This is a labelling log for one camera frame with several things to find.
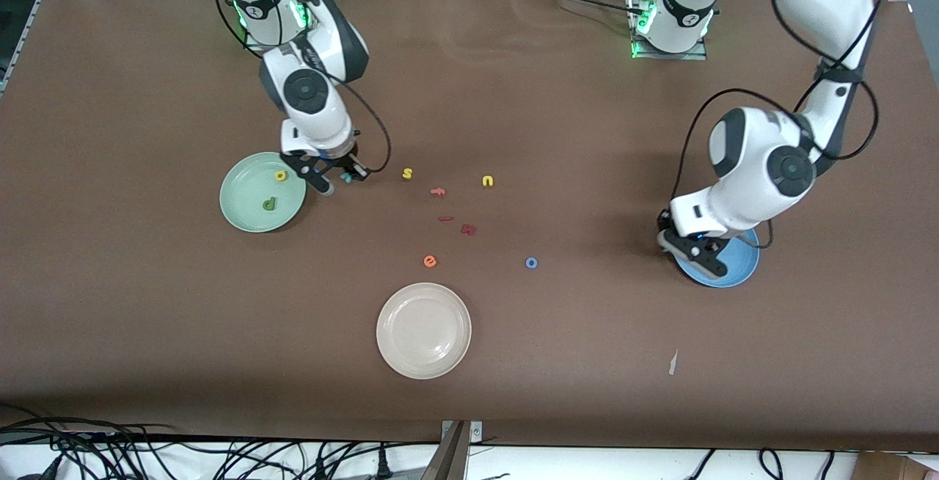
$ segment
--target plate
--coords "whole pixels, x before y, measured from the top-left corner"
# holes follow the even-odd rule
[[[751,243],[760,243],[760,239],[757,237],[757,232],[754,231],[754,229],[742,233],[741,236],[744,236]],[[675,256],[675,260],[678,261],[678,266],[680,266],[683,272],[690,276],[692,280],[703,286],[724,289],[747,282],[747,279],[757,270],[757,264],[760,263],[760,250],[748,245],[744,240],[739,239],[739,237],[735,237],[735,239],[727,243],[727,247],[725,247],[724,250],[721,250],[720,255],[717,255],[717,259],[724,262],[727,266],[727,274],[718,279],[713,279],[702,273],[698,267],[692,266],[691,263],[688,263],[686,260]]]
[[[281,171],[288,175],[284,181],[274,178]],[[219,205],[231,225],[247,233],[265,233],[293,219],[305,197],[306,181],[278,153],[262,152],[246,156],[228,172]]]
[[[433,379],[453,370],[470,348],[466,304],[437,283],[421,282],[392,295],[379,315],[379,351],[395,372]]]

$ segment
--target brown tabletop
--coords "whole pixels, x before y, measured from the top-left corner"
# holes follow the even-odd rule
[[[623,16],[575,1],[338,1],[371,49],[355,86],[388,172],[251,235],[219,186],[278,149],[282,115],[212,1],[44,0],[0,100],[0,397],[203,434],[433,440],[472,418],[502,443],[939,451],[939,95],[905,3],[874,39],[869,151],[713,290],[658,250],[655,216],[705,98],[792,105],[811,82],[768,0],[720,0],[707,62],[631,59]],[[715,181],[708,127],[738,105],[757,104],[702,118],[682,192]],[[846,147],[869,118],[859,98]],[[473,323],[429,381],[375,340],[421,280]]]

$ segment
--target blue plate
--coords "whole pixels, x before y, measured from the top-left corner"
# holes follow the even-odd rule
[[[757,237],[757,232],[754,231],[754,229],[748,230],[743,233],[742,236],[752,243],[760,243],[760,239]],[[714,279],[702,273],[701,270],[698,270],[698,267],[692,266],[690,262],[675,256],[675,260],[678,260],[678,266],[680,266],[683,272],[690,276],[692,280],[703,286],[724,289],[725,287],[740,285],[740,283],[745,282],[753,272],[757,270],[757,264],[760,263],[760,250],[756,247],[749,246],[744,243],[744,240],[735,237],[730,243],[727,243],[727,247],[725,247],[724,250],[721,250],[720,255],[717,255],[717,259],[727,265],[727,274],[718,279]]]

